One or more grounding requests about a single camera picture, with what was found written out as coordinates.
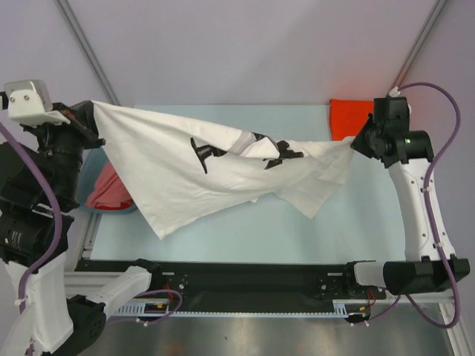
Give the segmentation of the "white printed t shirt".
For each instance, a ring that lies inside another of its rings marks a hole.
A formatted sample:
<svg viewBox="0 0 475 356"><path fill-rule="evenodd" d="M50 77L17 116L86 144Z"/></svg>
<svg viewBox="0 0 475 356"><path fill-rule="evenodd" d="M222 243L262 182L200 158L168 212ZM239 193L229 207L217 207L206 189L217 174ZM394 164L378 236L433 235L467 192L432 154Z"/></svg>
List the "white printed t shirt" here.
<svg viewBox="0 0 475 356"><path fill-rule="evenodd" d="M158 237L267 194L314 217L353 158L348 139L299 142L103 102L93 109L109 162Z"/></svg>

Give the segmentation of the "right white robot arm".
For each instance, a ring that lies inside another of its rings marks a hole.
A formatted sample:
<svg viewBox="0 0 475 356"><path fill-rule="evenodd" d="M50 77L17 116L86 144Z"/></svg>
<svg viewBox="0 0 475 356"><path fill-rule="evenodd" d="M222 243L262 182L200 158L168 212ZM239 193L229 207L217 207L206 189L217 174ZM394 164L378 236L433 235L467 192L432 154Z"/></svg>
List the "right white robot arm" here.
<svg viewBox="0 0 475 356"><path fill-rule="evenodd" d="M429 167L434 161L430 137L410 129L406 98L377 98L373 112L353 140L353 150L379 160L396 189L405 234L403 261L364 261L353 264L342 288L360 297L369 286L393 295L446 291L449 276L461 280L470 272L465 258L457 258L445 231L435 182Z"/></svg>

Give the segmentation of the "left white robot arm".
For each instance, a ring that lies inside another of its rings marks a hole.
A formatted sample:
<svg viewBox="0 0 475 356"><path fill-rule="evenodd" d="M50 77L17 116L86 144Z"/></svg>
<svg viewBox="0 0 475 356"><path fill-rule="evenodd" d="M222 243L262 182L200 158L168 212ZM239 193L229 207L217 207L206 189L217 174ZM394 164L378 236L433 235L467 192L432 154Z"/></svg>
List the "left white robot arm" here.
<svg viewBox="0 0 475 356"><path fill-rule="evenodd" d="M160 267L136 260L96 295L67 297L64 268L70 212L82 155L105 140L93 104L55 103L59 124L25 125L37 138L31 150L10 134L1 144L1 261L17 288L20 318L4 355L78 355L102 334L107 320L132 298L164 287Z"/></svg>

